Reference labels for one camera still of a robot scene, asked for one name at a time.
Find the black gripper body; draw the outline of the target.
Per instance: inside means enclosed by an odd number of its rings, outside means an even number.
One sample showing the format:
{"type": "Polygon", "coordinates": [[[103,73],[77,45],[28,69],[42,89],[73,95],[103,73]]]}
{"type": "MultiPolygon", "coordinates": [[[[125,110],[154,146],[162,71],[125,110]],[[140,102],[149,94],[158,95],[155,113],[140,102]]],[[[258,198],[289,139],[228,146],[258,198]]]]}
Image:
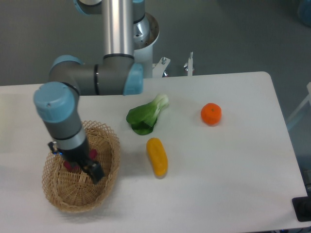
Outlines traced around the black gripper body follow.
{"type": "Polygon", "coordinates": [[[73,137],[67,140],[57,140],[56,143],[66,161],[77,163],[81,167],[89,163],[89,144],[86,137],[83,139],[73,137]]]}

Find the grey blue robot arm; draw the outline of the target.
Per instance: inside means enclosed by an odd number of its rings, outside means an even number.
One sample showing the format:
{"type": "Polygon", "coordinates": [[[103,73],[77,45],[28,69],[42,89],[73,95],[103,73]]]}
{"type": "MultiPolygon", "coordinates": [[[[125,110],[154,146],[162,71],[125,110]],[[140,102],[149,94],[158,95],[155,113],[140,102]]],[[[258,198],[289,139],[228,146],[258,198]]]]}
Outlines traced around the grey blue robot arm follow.
{"type": "Polygon", "coordinates": [[[104,56],[97,65],[85,65],[73,56],[60,56],[49,81],[34,94],[34,104],[52,142],[53,153],[78,165],[98,183],[104,172],[89,156],[86,132],[78,114],[80,96],[135,95],[143,89],[143,66],[134,61],[134,27],[146,21],[142,0],[76,0],[86,15],[102,15],[104,56]]]}

